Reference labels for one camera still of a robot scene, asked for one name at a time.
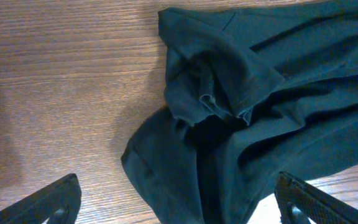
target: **folded cloth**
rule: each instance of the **folded cloth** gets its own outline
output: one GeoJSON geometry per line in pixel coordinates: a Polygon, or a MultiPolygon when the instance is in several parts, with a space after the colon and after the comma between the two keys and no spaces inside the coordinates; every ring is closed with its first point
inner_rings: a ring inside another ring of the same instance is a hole
{"type": "Polygon", "coordinates": [[[246,223],[280,171],[358,164],[358,0],[159,18],[167,107],[122,164],[162,223],[246,223]]]}

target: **fabric fold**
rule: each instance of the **fabric fold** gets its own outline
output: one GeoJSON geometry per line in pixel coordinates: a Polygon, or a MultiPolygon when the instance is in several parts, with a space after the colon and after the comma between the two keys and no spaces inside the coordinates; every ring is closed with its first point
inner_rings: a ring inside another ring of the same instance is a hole
{"type": "Polygon", "coordinates": [[[175,11],[166,10],[159,16],[167,54],[176,59],[167,62],[165,89],[174,117],[192,126],[212,114],[222,119],[242,118],[249,124],[252,107],[284,81],[262,58],[223,31],[175,11]],[[175,22],[165,22],[171,17],[175,22]],[[169,68],[181,59],[185,61],[181,68],[169,68]],[[187,100],[175,98],[177,95],[187,100]]]}
{"type": "Polygon", "coordinates": [[[121,158],[131,184],[163,223],[173,217],[177,223],[203,223],[196,149],[183,141],[187,129],[163,108],[137,130],[121,158]]]}

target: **wood grain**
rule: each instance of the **wood grain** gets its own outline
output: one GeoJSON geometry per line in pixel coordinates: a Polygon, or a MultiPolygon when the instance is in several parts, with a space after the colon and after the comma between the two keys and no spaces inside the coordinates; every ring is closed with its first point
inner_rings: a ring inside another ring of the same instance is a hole
{"type": "MultiPolygon", "coordinates": [[[[157,12],[300,2],[0,0],[0,210],[74,172],[77,223],[158,223],[120,162],[164,104],[157,12]]],[[[358,208],[358,167],[313,183],[358,208]]],[[[251,222],[275,208],[268,198],[251,222]]]]}

